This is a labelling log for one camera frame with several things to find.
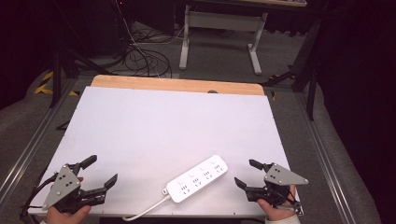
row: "human hand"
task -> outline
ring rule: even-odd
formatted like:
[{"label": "human hand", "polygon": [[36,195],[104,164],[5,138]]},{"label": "human hand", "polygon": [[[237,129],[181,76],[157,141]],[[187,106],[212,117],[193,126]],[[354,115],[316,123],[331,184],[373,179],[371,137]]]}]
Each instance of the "human hand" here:
[{"label": "human hand", "polygon": [[58,209],[51,206],[47,213],[48,224],[78,224],[84,219],[91,211],[89,205],[80,208],[75,214],[60,213]]},{"label": "human hand", "polygon": [[[294,200],[293,196],[295,196],[295,194],[296,194],[296,186],[295,185],[290,185],[290,192],[291,192],[292,195],[290,194],[289,198],[291,200]],[[268,219],[270,221],[283,220],[283,219],[292,217],[292,216],[294,216],[296,214],[294,211],[290,211],[290,210],[287,210],[287,209],[274,208],[273,206],[271,206],[271,204],[269,204],[264,199],[259,199],[257,201],[257,203],[262,208],[262,210],[265,212],[265,214],[267,214]],[[291,204],[289,202],[284,202],[282,205],[291,206]]]}]

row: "white table surface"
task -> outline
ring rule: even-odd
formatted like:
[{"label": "white table surface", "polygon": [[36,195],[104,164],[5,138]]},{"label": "white table surface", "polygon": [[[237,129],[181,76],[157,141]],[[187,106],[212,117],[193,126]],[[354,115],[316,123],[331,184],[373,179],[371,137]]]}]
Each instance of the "white table surface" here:
[{"label": "white table surface", "polygon": [[[250,187],[264,185],[265,172],[249,159],[289,169],[268,98],[87,87],[43,180],[65,163],[97,155],[97,162],[78,174],[84,177],[82,188],[101,188],[114,174],[119,177],[91,215],[136,215],[163,198],[169,181],[215,154],[228,165],[224,176],[181,203],[161,204],[147,217],[263,216],[233,178]],[[32,205],[42,205],[49,190]]]}]

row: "power outlet socket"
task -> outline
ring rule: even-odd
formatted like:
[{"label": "power outlet socket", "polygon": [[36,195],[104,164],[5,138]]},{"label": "power outlet socket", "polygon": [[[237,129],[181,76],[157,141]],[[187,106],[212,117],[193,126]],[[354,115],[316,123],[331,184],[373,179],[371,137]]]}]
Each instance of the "power outlet socket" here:
[{"label": "power outlet socket", "polygon": [[224,175],[227,170],[225,161],[220,156],[214,155],[170,181],[166,185],[166,191],[175,203],[180,203]]}]

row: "metal frame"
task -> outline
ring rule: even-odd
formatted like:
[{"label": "metal frame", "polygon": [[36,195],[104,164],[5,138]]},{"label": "metal frame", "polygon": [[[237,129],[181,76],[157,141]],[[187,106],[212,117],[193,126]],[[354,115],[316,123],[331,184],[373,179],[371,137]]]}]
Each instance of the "metal frame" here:
[{"label": "metal frame", "polygon": [[185,70],[187,68],[187,59],[189,55],[189,30],[190,27],[203,27],[225,30],[238,30],[256,32],[253,44],[248,44],[247,49],[254,68],[254,73],[260,75],[262,69],[259,64],[256,49],[259,45],[262,29],[264,28],[267,13],[262,13],[261,17],[235,16],[206,12],[192,12],[191,6],[186,5],[184,15],[184,37],[181,48],[179,68]]}]

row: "table leg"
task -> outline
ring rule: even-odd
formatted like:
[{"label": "table leg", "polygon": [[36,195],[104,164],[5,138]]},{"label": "table leg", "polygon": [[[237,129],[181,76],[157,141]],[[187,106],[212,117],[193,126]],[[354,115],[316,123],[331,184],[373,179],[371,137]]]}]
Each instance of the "table leg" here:
[{"label": "table leg", "polygon": [[183,46],[181,47],[181,55],[180,55],[180,64],[179,68],[181,70],[185,70],[187,68],[187,57],[189,55],[189,21],[190,21],[190,7],[186,6],[186,10],[184,13],[184,37],[183,37]]},{"label": "table leg", "polygon": [[254,43],[247,45],[251,63],[253,64],[254,74],[256,75],[262,74],[262,69],[260,68],[259,59],[257,58],[256,48],[259,45],[260,38],[262,37],[262,29],[264,28],[267,15],[268,15],[267,13],[262,13],[262,20],[259,22]]}]

